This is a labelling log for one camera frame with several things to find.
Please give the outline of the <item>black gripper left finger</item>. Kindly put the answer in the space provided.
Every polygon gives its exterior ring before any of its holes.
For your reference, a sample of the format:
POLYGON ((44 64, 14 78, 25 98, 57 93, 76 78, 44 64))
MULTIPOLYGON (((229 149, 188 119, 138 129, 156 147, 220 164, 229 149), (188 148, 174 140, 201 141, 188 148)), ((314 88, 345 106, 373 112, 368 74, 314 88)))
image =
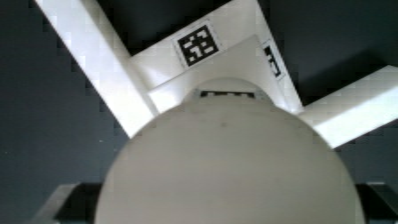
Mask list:
POLYGON ((99 183, 62 184, 28 224, 94 224, 99 191, 99 183))

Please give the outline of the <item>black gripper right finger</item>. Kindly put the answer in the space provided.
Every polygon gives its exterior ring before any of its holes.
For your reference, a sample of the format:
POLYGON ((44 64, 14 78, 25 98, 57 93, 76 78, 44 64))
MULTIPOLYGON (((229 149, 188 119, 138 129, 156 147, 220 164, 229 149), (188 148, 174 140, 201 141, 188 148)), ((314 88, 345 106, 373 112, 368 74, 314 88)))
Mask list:
POLYGON ((385 183, 355 185, 366 224, 398 224, 398 193, 385 183))

